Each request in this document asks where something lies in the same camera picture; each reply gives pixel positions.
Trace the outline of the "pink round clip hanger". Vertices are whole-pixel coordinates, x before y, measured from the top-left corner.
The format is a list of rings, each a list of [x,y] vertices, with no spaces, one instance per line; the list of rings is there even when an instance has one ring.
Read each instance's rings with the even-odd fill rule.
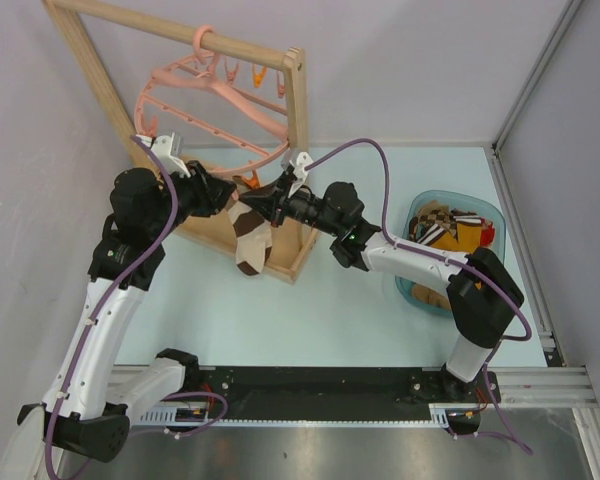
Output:
[[[212,172],[225,178],[241,177],[280,158],[290,149],[287,123],[269,115],[287,115],[285,108],[234,86],[237,69],[226,70],[223,78],[217,67],[227,57],[202,48],[203,36],[213,27],[199,27],[192,40],[193,53],[168,65],[156,67],[134,107],[136,133],[150,138],[178,133],[181,148],[188,147],[195,129],[249,154],[239,167],[223,167],[212,161]],[[265,148],[232,130],[237,122],[249,121],[276,139]]]

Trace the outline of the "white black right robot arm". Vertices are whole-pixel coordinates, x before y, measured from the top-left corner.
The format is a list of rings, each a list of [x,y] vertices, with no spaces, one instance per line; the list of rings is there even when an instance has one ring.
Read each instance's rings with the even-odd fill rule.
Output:
[[[364,204],[351,183],[333,182],[323,196],[292,185],[291,174],[284,173],[240,199],[273,226],[293,219],[331,235],[330,250],[344,268],[388,273],[445,296],[459,337],[444,364],[441,388],[453,401],[466,400],[524,302],[498,256],[484,247],[470,254],[447,252],[392,236],[364,219]]]

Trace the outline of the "orange clothes clip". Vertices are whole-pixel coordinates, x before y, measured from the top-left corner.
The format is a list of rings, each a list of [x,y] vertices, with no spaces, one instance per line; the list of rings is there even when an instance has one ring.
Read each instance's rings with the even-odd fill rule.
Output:
[[[256,170],[252,170],[248,175],[242,175],[241,180],[249,190],[255,190],[261,187],[260,179]]]

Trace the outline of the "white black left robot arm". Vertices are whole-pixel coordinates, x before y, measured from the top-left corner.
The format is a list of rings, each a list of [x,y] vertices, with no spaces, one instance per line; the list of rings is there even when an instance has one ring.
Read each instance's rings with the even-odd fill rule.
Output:
[[[18,417],[20,428],[41,427],[49,478],[57,476],[57,449],[87,460],[113,460],[131,427],[162,400],[217,400],[201,387],[197,357],[177,349],[158,353],[117,391],[108,385],[130,320],[165,257],[164,239],[190,217],[219,213],[235,190],[197,161],[158,173],[132,168],[115,179],[112,212],[93,251],[76,333],[43,400],[23,406]]]

